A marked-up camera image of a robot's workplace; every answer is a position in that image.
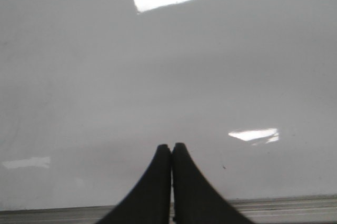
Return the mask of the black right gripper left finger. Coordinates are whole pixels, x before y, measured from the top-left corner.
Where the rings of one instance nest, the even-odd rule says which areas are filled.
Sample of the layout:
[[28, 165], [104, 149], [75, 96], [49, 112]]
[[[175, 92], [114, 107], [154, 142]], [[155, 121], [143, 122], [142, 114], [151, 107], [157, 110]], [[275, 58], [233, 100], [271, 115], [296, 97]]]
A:
[[133, 189], [98, 223], [169, 223], [170, 202], [171, 151], [162, 144]]

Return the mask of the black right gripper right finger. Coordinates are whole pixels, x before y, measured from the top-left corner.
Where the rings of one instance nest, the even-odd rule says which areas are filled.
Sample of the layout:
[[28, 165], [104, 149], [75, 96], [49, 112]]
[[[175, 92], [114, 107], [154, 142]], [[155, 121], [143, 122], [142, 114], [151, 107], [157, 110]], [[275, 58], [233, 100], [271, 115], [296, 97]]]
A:
[[184, 143], [174, 146], [172, 172], [176, 223], [252, 223], [210, 185]]

